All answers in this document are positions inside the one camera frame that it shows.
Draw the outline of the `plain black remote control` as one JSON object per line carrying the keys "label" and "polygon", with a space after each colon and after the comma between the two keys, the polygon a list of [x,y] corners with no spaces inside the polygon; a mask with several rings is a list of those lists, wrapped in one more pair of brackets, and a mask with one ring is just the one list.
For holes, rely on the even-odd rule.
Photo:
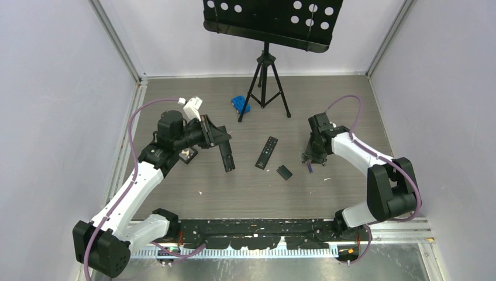
{"label": "plain black remote control", "polygon": [[[227,132],[226,126],[222,125],[220,126],[220,128],[223,129],[225,132]],[[218,145],[218,147],[221,153],[221,158],[223,161],[225,172],[229,173],[232,170],[235,170],[235,162],[232,156],[230,141],[223,142],[220,145]]]}

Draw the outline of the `black battery cover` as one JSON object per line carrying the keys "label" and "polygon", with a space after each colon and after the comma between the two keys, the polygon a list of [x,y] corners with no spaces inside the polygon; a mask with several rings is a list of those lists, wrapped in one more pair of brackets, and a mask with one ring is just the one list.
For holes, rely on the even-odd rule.
{"label": "black battery cover", "polygon": [[284,179],[288,180],[293,176],[293,173],[284,165],[278,167],[276,172]]}

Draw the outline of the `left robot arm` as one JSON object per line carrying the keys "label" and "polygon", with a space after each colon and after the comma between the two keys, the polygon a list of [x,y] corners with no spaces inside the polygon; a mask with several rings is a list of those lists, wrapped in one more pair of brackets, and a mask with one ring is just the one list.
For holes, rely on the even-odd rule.
{"label": "left robot arm", "polygon": [[173,242],[180,233],[178,215],[164,209],[152,212],[144,221],[130,226],[144,200],[168,175],[184,150],[219,147],[226,172],[235,169],[230,149],[231,135],[224,126],[215,126],[207,115],[190,121],[182,113],[163,112],[153,140],[136,159],[135,168],[111,201],[90,221],[73,228],[75,257],[85,267],[109,277],[118,277],[131,255],[161,238]]}

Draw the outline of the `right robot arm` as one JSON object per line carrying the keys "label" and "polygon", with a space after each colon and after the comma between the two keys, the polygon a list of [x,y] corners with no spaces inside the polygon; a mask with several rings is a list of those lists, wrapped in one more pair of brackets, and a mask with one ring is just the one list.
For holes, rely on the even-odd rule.
{"label": "right robot arm", "polygon": [[357,227],[400,220],[417,215],[421,197],[410,160],[394,159],[364,144],[345,126],[332,123],[326,113],[308,119],[311,133],[302,162],[326,165],[330,155],[340,156],[366,177],[366,200],[335,213],[332,228],[341,240],[349,240]]}

